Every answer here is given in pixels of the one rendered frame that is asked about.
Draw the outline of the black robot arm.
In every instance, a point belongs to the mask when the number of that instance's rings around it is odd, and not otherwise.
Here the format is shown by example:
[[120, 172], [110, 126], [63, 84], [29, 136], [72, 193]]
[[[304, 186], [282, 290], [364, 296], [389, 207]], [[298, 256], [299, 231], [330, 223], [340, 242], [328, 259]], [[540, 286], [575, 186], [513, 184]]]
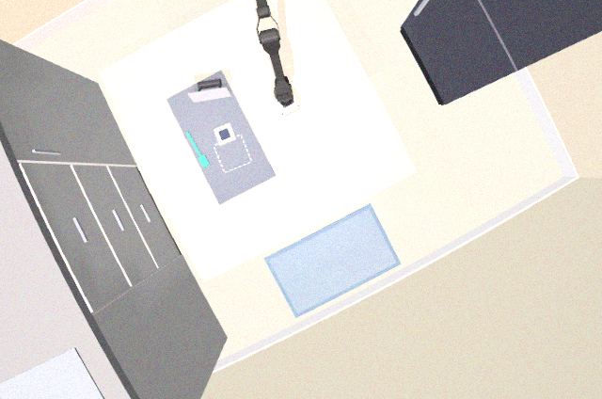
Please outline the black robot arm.
[[[270, 55], [271, 65], [275, 74], [275, 87], [274, 87], [274, 95], [277, 102], [284, 107], [289, 106], [294, 103], [293, 97], [293, 89], [292, 85], [289, 83], [289, 79], [287, 76], [284, 76], [281, 62], [278, 54], [278, 50], [280, 48], [280, 31], [278, 27], [277, 21], [272, 17], [269, 5], [267, 5], [267, 0], [256, 0], [257, 7], [256, 13], [258, 17], [256, 32], [259, 38], [260, 45], [262, 45], [263, 50]], [[260, 31], [259, 34], [259, 22], [261, 19], [270, 18], [274, 20], [277, 24], [277, 28], [271, 28], [267, 30]], [[278, 30], [278, 31], [277, 31]], [[285, 108], [284, 107], [284, 108]]]

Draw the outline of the white square tile with dark blue center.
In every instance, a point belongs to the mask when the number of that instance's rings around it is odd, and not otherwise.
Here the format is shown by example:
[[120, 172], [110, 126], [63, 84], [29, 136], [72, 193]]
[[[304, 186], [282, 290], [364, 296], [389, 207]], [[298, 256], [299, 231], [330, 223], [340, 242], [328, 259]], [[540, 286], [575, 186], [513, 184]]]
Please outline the white square tile with dark blue center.
[[215, 132], [215, 135], [217, 137], [217, 140], [218, 140], [220, 146], [223, 144], [226, 144], [228, 142], [231, 142], [233, 139], [236, 139], [233, 134], [233, 130], [230, 125], [230, 122], [215, 128], [214, 132]]

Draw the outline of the turquoise small trowel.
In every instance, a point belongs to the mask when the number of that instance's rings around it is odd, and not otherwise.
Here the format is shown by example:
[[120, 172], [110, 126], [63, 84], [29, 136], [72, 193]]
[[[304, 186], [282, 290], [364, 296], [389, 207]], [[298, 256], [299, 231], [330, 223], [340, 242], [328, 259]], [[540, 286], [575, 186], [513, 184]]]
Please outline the turquoise small trowel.
[[195, 140], [193, 140], [193, 138], [190, 136], [189, 132], [187, 132], [186, 134], [187, 134], [188, 138], [190, 139], [190, 141], [193, 143], [193, 145], [194, 145], [194, 147], [195, 147], [195, 150], [196, 150], [196, 152], [198, 153], [198, 156], [199, 156], [198, 160], [199, 160], [199, 162], [201, 163], [201, 165], [202, 165], [204, 168], [205, 168], [205, 167], [207, 167], [208, 165], [210, 165], [210, 163], [209, 163], [208, 159], [206, 158], [205, 154], [203, 154], [203, 155], [202, 155], [202, 154], [200, 153], [200, 151], [199, 151], [199, 149], [198, 149], [198, 147], [197, 147], [197, 145], [196, 145], [196, 142], [195, 142]]

